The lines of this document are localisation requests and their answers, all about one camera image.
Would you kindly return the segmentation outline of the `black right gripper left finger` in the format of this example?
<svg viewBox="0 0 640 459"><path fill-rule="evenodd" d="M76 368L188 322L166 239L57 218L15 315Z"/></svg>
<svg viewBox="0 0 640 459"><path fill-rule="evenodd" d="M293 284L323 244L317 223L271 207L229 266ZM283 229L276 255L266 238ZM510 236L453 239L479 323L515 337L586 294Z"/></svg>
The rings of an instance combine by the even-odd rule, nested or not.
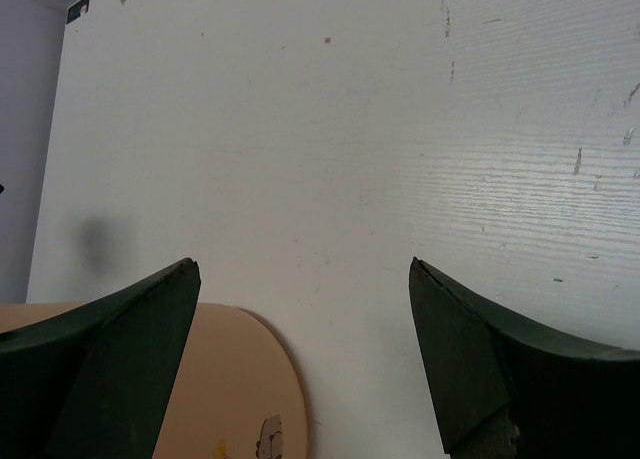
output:
<svg viewBox="0 0 640 459"><path fill-rule="evenodd" d="M185 258L2 333L2 457L152 457L200 286Z"/></svg>

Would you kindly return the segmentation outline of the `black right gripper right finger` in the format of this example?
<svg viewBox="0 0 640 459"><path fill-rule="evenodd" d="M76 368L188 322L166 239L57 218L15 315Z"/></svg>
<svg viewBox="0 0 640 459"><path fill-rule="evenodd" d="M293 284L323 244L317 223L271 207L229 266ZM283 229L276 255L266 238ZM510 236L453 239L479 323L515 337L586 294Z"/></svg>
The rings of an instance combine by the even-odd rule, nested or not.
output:
<svg viewBox="0 0 640 459"><path fill-rule="evenodd" d="M637 351L543 325L420 259L409 294L448 456L638 456Z"/></svg>

